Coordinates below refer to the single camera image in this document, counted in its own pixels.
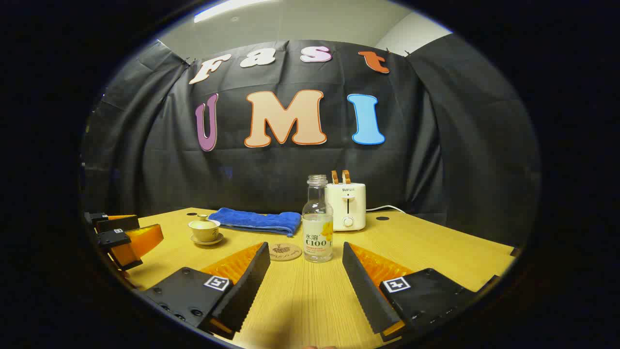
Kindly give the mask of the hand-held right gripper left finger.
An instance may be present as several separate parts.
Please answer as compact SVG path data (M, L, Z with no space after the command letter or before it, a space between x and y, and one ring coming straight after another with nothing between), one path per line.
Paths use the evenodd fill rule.
M155 306L201 331L233 339L270 266L265 241L195 270L183 267L142 294Z

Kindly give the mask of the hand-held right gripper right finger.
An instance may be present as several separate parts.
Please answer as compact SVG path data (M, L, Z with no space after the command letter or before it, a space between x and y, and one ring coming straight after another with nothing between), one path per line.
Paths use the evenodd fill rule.
M347 241L342 263L372 331L385 342L434 331L463 313L497 280L493 276L473 292L433 268L412 271Z

